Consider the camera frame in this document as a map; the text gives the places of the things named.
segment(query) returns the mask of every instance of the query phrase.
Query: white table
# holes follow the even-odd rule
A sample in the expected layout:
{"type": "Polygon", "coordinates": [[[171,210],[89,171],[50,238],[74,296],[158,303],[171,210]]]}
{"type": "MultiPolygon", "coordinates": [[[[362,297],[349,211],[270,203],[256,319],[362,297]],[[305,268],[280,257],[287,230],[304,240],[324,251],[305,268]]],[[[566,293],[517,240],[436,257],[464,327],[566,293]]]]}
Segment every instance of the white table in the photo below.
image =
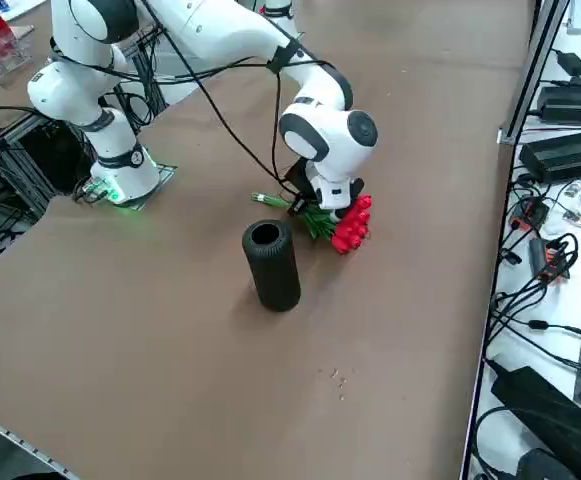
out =
{"type": "MultiPolygon", "coordinates": [[[[559,32],[554,48],[564,52],[575,52],[581,57],[581,36],[567,35],[566,27],[564,26],[559,32]]],[[[557,65],[554,54],[551,54],[548,60],[542,79],[569,79],[566,73],[557,65]]],[[[529,117],[525,126],[526,129],[545,127],[550,127],[550,125],[540,124],[533,117],[529,117]]],[[[526,132],[522,135],[521,141],[540,140],[568,133],[545,131],[526,132]]],[[[521,146],[518,146],[515,152],[515,165],[520,165],[518,162],[520,150],[521,146]]],[[[518,177],[522,173],[525,173],[524,169],[514,170],[513,178],[518,177]]],[[[563,184],[555,184],[550,190],[549,196],[555,197],[562,186],[563,184]]],[[[510,194],[508,208],[517,202],[517,200],[514,194],[510,194]]],[[[564,202],[565,197],[562,195],[559,200],[564,202]]],[[[559,206],[552,208],[545,225],[541,229],[541,235],[547,239],[558,237],[566,232],[571,232],[577,236],[579,240],[579,259],[570,271],[571,278],[561,285],[550,286],[548,294],[540,304],[524,311],[517,318],[523,321],[539,319],[552,324],[570,325],[581,328],[581,229],[563,220],[563,213],[564,209],[559,206]]],[[[510,232],[510,227],[506,219],[504,237],[508,232],[510,232]]],[[[523,232],[521,231],[514,232],[506,242],[506,245],[511,245],[522,234],[523,232]]],[[[533,235],[528,236],[526,240],[513,250],[523,258],[522,264],[512,266],[505,261],[501,264],[496,279],[495,291],[513,292],[523,287],[531,278],[532,274],[528,260],[528,243],[532,237],[533,235]]],[[[535,332],[524,325],[511,323],[511,326],[556,355],[574,361],[577,361],[579,358],[581,337],[577,335],[558,329],[535,332]]],[[[495,359],[508,369],[516,369],[526,365],[530,366],[568,398],[573,398],[575,371],[572,368],[555,362],[507,330],[504,330],[493,341],[488,348],[487,356],[488,358],[495,359]]],[[[498,399],[490,392],[495,379],[496,374],[490,368],[485,367],[479,394],[477,418],[486,411],[501,406],[498,399]]],[[[517,463],[524,453],[532,448],[542,446],[541,442],[509,412],[496,413],[488,417],[479,429],[476,441],[479,442],[480,454],[490,465],[513,474],[516,473],[517,463]]],[[[476,460],[471,458],[469,478],[473,478],[479,472],[481,472],[481,468],[478,466],[476,460]]]]}

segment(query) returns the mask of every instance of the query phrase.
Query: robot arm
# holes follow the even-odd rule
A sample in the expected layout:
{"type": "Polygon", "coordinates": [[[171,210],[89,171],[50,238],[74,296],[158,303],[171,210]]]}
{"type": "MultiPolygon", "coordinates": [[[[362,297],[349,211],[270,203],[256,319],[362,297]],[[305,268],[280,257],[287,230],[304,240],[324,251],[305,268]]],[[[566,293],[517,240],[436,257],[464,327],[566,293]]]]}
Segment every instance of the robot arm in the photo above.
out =
{"type": "MultiPolygon", "coordinates": [[[[88,48],[94,41],[97,48],[110,49],[110,44],[128,38],[146,21],[163,25],[177,42],[204,60],[227,64],[244,57],[260,57],[268,61],[274,73],[282,72],[290,76],[301,87],[293,103],[281,115],[279,131],[286,145],[305,159],[305,178],[321,208],[336,210],[350,205],[354,196],[351,193],[354,173],[374,149],[377,129],[366,113],[349,111],[352,106],[352,89],[345,78],[331,66],[319,64],[310,52],[275,23],[240,6],[234,0],[52,0],[52,6],[53,12],[67,6],[68,9],[64,11],[70,11],[73,17],[69,23],[81,30],[78,35],[73,35],[73,32],[62,35],[66,37],[63,43],[70,44],[69,49],[64,49],[60,38],[56,38],[64,51],[72,52],[67,53],[68,56],[81,63],[87,62],[78,57],[78,39],[83,39],[88,48]]],[[[65,23],[55,26],[66,29],[65,23]]],[[[101,65],[105,55],[100,54],[98,57],[100,59],[96,64],[105,66],[101,65]]],[[[48,93],[47,83],[44,81],[43,86],[33,85],[29,90],[35,106],[49,114],[47,105],[54,103],[54,100],[49,102],[48,97],[54,99],[57,94],[48,93]]],[[[76,83],[82,89],[90,88],[81,82],[76,83]]],[[[59,110],[71,109],[62,106],[59,110]]],[[[99,116],[105,115],[106,111],[102,110],[99,116]]],[[[87,119],[75,122],[71,115],[61,118],[84,128],[92,141],[88,132],[92,124],[88,122],[102,123],[101,119],[94,118],[94,112],[91,112],[87,119]]],[[[101,138],[95,138],[102,147],[116,141],[113,136],[106,135],[106,130],[107,127],[98,130],[101,138]]],[[[121,149],[127,151],[126,156],[130,154],[128,158],[132,159],[137,157],[137,152],[141,153],[137,161],[141,161],[139,167],[142,166],[146,157],[145,150],[138,147],[136,141],[129,145],[128,139],[125,139],[123,143],[121,149]]],[[[107,158],[105,147],[101,151],[97,143],[93,142],[93,145],[100,157],[107,158]]],[[[124,166],[132,168],[132,162],[124,166]]],[[[120,172],[116,173],[116,178],[119,178],[120,172]]],[[[132,173],[136,176],[138,172],[130,172],[129,176],[132,173]]],[[[147,188],[152,181],[151,177],[150,181],[138,183],[145,184],[147,188]]],[[[124,190],[123,185],[118,183],[115,185],[124,190]]],[[[123,198],[136,196],[122,195],[123,198]]]]}

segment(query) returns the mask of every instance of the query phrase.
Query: brown cardboard surface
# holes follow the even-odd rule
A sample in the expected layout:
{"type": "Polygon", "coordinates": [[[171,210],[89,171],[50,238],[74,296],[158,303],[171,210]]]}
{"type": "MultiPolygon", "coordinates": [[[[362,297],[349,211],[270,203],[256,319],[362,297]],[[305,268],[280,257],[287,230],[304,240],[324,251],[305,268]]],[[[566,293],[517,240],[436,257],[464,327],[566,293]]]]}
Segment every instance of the brown cardboard surface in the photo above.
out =
{"type": "MultiPolygon", "coordinates": [[[[240,245],[250,223],[282,215],[250,193],[278,188],[199,92],[142,133],[179,166],[145,211],[57,199],[0,257],[0,422],[81,478],[459,472],[509,162],[495,138],[527,2],[297,11],[381,137],[360,172],[372,239],[340,258],[297,226],[295,310],[259,306],[240,245]]],[[[274,77],[208,85],[268,161],[274,77]]],[[[294,91],[285,81],[285,98],[294,91]]]]}

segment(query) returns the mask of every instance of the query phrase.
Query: black cylindrical vase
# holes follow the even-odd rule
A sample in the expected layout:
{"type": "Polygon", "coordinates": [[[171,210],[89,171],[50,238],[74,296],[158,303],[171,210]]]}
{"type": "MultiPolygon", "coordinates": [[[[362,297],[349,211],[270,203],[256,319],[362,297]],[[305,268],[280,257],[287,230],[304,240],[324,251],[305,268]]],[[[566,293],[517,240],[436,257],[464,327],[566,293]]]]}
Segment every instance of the black cylindrical vase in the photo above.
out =
{"type": "Polygon", "coordinates": [[[261,220],[243,234],[259,300],[269,310],[285,312],[301,298],[301,285],[294,258],[292,232],[278,220],[261,220]]]}

